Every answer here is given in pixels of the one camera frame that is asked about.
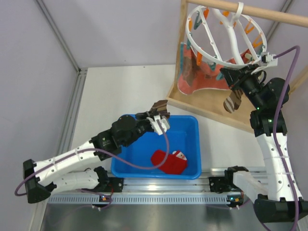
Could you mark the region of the brown striped sock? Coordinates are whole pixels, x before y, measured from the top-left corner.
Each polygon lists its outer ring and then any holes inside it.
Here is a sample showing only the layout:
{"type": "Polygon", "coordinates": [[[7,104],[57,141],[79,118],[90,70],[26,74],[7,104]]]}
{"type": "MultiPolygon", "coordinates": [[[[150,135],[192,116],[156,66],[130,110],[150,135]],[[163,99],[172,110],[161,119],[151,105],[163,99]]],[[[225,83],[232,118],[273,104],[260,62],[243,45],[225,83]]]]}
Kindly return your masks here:
{"type": "Polygon", "coordinates": [[[242,90],[232,90],[230,95],[223,102],[224,109],[230,114],[238,110],[242,103],[242,95],[242,90]]]}
{"type": "Polygon", "coordinates": [[[168,100],[159,100],[155,102],[149,111],[150,115],[151,116],[161,115],[165,116],[166,118],[169,118],[170,112],[168,112],[167,110],[167,102],[168,100]]]}

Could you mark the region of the salmon pink cloth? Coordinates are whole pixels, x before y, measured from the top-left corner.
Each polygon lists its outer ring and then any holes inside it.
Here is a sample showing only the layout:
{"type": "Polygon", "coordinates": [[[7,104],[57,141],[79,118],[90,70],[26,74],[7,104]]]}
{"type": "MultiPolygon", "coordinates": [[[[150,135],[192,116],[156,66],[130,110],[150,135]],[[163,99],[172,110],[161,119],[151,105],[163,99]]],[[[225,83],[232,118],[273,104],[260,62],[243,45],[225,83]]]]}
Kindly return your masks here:
{"type": "Polygon", "coordinates": [[[186,43],[181,43],[180,45],[180,73],[178,75],[178,90],[185,94],[189,95],[194,93],[197,90],[203,89],[214,89],[214,90],[228,90],[229,87],[226,83],[226,80],[220,73],[222,65],[216,65],[215,69],[212,70],[210,65],[206,62],[201,62],[199,65],[202,72],[197,75],[197,78],[193,81],[193,85],[189,86],[187,82],[183,79],[182,69],[183,69],[183,58],[185,56],[192,57],[196,59],[192,49],[187,49],[186,43]]]}

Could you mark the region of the white round clip hanger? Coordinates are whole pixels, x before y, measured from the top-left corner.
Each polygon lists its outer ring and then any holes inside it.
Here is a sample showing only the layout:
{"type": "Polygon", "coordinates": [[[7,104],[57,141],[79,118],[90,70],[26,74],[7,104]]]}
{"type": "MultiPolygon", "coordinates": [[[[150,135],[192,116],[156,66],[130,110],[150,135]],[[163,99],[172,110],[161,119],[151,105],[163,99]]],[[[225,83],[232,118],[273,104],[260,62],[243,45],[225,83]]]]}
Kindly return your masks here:
{"type": "Polygon", "coordinates": [[[266,36],[243,8],[239,3],[235,13],[202,5],[191,10],[185,21],[186,49],[197,67],[240,69],[261,60],[268,48],[266,36]]]}

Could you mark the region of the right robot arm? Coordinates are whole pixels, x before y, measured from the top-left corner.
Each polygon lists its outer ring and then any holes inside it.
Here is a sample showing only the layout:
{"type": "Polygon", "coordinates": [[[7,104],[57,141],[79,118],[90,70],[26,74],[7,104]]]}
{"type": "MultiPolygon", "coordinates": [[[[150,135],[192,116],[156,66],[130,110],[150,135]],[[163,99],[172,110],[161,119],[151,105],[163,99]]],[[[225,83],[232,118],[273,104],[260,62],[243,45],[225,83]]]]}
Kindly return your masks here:
{"type": "Polygon", "coordinates": [[[287,148],[287,127],[279,99],[286,103],[289,88],[276,77],[267,84],[255,72],[258,65],[241,69],[221,68],[228,87],[241,90],[255,110],[250,124],[261,148],[268,185],[264,187],[245,167],[230,167],[225,171],[224,184],[230,191],[240,189],[253,203],[254,212],[261,223],[298,222],[308,214],[308,203],[296,184],[287,148]]]}

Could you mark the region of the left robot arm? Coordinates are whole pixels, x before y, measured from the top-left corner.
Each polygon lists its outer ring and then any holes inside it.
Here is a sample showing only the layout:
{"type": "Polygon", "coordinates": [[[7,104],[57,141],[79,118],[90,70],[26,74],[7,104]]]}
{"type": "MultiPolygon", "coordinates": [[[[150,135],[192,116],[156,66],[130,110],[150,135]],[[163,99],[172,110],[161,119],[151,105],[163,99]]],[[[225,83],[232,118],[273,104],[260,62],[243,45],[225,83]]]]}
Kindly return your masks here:
{"type": "Polygon", "coordinates": [[[123,115],[111,128],[100,132],[81,146],[56,157],[23,162],[22,185],[30,204],[48,199],[51,195],[71,190],[101,192],[107,189],[109,178],[100,162],[113,157],[138,168],[118,155],[147,132],[166,136],[170,128],[170,113],[152,109],[136,115],[123,115]]]}

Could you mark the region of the brown hanging sock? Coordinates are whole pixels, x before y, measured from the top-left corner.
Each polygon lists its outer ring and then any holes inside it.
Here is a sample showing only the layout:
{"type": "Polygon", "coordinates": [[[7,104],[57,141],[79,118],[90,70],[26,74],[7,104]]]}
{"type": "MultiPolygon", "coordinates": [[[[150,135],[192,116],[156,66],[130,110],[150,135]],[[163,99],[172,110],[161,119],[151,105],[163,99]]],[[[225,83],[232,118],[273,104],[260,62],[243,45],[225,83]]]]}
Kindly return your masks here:
{"type": "Polygon", "coordinates": [[[194,56],[183,58],[183,69],[182,75],[183,79],[187,82],[189,86],[193,85],[193,81],[197,78],[197,75],[201,73],[202,70],[200,66],[197,65],[196,59],[194,56]]]}

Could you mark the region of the blue plastic bin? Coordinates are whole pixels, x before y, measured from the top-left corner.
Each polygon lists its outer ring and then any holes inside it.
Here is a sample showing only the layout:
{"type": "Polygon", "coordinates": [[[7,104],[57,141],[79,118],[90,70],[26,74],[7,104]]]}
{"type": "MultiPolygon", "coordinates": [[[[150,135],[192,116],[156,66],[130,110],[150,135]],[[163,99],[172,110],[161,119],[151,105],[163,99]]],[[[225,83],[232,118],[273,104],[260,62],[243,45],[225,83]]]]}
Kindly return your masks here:
{"type": "Polygon", "coordinates": [[[119,157],[132,163],[113,159],[111,172],[119,178],[157,178],[173,180],[194,180],[201,175],[201,153],[199,124],[195,117],[173,115],[169,118],[170,129],[167,137],[156,133],[146,133],[129,147],[122,148],[119,157]],[[155,151],[162,150],[165,158],[154,166],[151,157],[155,151]],[[169,175],[158,168],[166,161],[169,154],[180,150],[188,160],[188,166],[180,175],[169,175]]]}

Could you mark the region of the red santa sock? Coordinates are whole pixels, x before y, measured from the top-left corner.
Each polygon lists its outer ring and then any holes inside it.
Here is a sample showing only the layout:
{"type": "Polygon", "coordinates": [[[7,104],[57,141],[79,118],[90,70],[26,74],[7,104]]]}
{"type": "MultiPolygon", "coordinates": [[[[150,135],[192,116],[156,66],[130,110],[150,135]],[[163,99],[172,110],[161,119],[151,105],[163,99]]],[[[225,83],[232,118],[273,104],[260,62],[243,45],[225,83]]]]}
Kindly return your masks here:
{"type": "MultiPolygon", "coordinates": [[[[166,153],[162,150],[157,150],[151,157],[151,162],[154,166],[159,165],[165,158],[166,153]]],[[[173,151],[168,155],[166,161],[158,169],[169,175],[180,175],[188,166],[186,156],[180,151],[173,151]]]]}

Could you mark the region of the white base board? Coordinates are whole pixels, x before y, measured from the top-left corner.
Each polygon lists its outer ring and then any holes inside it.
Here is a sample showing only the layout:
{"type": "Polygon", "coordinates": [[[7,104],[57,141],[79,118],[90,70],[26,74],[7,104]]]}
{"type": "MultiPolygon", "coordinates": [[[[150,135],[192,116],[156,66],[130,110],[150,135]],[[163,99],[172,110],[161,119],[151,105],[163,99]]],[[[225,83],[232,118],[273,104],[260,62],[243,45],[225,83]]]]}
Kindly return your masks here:
{"type": "MultiPolygon", "coordinates": [[[[144,112],[164,99],[174,65],[89,68],[79,106],[72,148],[110,128],[121,115],[144,112]]],[[[250,132],[198,115],[202,169],[244,166],[264,170],[261,149],[250,132]]]]}

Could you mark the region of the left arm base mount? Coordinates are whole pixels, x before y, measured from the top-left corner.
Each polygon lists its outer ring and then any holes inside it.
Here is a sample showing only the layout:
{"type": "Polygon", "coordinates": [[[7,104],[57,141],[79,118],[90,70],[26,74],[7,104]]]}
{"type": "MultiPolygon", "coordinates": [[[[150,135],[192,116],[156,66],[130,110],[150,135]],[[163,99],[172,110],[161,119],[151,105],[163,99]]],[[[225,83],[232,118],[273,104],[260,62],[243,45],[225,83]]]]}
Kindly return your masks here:
{"type": "Polygon", "coordinates": [[[99,182],[99,184],[93,189],[83,188],[82,190],[96,193],[121,193],[123,190],[123,186],[123,178],[110,177],[108,180],[99,182]]]}

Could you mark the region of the aluminium rail frame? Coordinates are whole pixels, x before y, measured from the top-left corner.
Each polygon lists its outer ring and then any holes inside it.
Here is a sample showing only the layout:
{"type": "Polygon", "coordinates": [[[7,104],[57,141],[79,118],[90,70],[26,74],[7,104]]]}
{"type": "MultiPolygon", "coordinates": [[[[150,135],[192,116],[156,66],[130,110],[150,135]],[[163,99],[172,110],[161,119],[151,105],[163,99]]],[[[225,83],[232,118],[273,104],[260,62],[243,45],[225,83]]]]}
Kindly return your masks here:
{"type": "MultiPolygon", "coordinates": [[[[172,84],[170,85],[170,88],[168,88],[168,94],[166,94],[167,99],[169,99],[171,101],[171,106],[174,107],[178,107],[181,110],[186,110],[192,113],[195,113],[196,115],[200,115],[200,116],[206,116],[206,111],[201,110],[201,108],[196,108],[193,109],[192,105],[188,105],[185,104],[184,102],[178,100],[178,99],[173,99],[172,97],[170,97],[170,95],[172,95],[172,92],[175,91],[175,87],[174,84],[176,82],[176,76],[179,72],[179,47],[180,47],[180,41],[181,39],[184,38],[184,35],[182,35],[183,33],[181,32],[181,30],[184,29],[184,25],[182,23],[182,21],[184,20],[184,16],[187,16],[187,12],[189,9],[189,4],[195,4],[194,3],[195,0],[193,0],[193,3],[191,3],[191,0],[177,0],[177,4],[178,4],[178,8],[176,11],[179,11],[179,33],[177,35],[177,55],[176,55],[176,60],[175,63],[176,64],[163,64],[163,65],[156,65],[159,67],[163,67],[163,66],[174,66],[175,70],[173,70],[173,72],[171,72],[172,74],[174,74],[174,79],[172,80],[172,84]]],[[[278,12],[281,13],[288,13],[290,11],[290,9],[292,9],[293,5],[295,2],[299,2],[299,0],[284,0],[283,4],[280,4],[280,8],[278,10],[278,12]]],[[[89,65],[79,65],[77,63],[76,58],[74,57],[73,53],[71,52],[71,50],[69,49],[69,46],[66,44],[66,40],[63,37],[61,30],[58,28],[57,23],[54,21],[54,18],[52,17],[49,7],[45,4],[44,0],[36,0],[37,5],[39,6],[39,8],[41,9],[41,11],[43,12],[44,17],[46,18],[46,20],[48,21],[48,23],[50,24],[51,28],[53,29],[56,38],[59,40],[61,46],[63,46],[63,49],[65,51],[65,53],[67,54],[69,60],[71,61],[71,63],[73,64],[74,68],[78,67],[77,70],[77,77],[76,77],[76,82],[75,85],[73,87],[73,91],[72,91],[72,96],[70,98],[69,101],[69,106],[68,106],[68,111],[65,115],[65,120],[64,120],[64,125],[63,125],[63,129],[61,132],[61,137],[59,139],[59,144],[57,147],[57,152],[60,151],[64,151],[65,149],[68,149],[68,147],[71,146],[72,142],[73,142],[73,137],[75,135],[75,131],[76,131],[76,124],[78,121],[78,115],[80,114],[80,105],[81,105],[81,101],[82,101],[82,97],[83,97],[83,93],[84,93],[84,86],[86,83],[86,79],[87,79],[87,72],[89,68],[103,68],[103,67],[107,67],[107,66],[119,66],[117,64],[113,64],[113,65],[109,65],[109,64],[89,64],[89,65]]],[[[277,31],[280,29],[280,21],[277,20],[273,20],[271,26],[269,27],[269,31],[266,31],[266,36],[268,41],[273,40],[272,37],[275,36],[275,34],[277,34],[277,31]]],[[[128,65],[128,64],[123,64],[121,66],[128,66],[128,67],[134,67],[133,65],[128,65]]],[[[296,77],[293,78],[293,80],[291,81],[291,92],[290,93],[294,93],[298,88],[300,88],[303,84],[305,84],[308,81],[308,64],[305,66],[305,68],[303,68],[301,70],[301,72],[298,73],[298,75],[296,77]]],[[[41,231],[41,229],[44,226],[44,221],[45,221],[45,214],[47,212],[47,202],[39,202],[38,205],[36,205],[36,209],[35,212],[33,214],[33,217],[31,219],[30,225],[28,230],[29,231],[41,231]]]]}

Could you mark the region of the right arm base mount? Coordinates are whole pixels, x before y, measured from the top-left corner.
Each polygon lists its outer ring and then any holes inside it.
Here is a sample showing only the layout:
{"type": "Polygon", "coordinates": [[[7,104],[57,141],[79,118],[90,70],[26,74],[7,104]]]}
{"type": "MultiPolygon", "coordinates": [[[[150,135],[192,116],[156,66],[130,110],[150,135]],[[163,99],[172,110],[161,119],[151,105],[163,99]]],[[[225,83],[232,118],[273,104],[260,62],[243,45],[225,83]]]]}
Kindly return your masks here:
{"type": "Polygon", "coordinates": [[[239,192],[240,189],[225,177],[209,177],[210,191],[213,193],[239,192]]]}

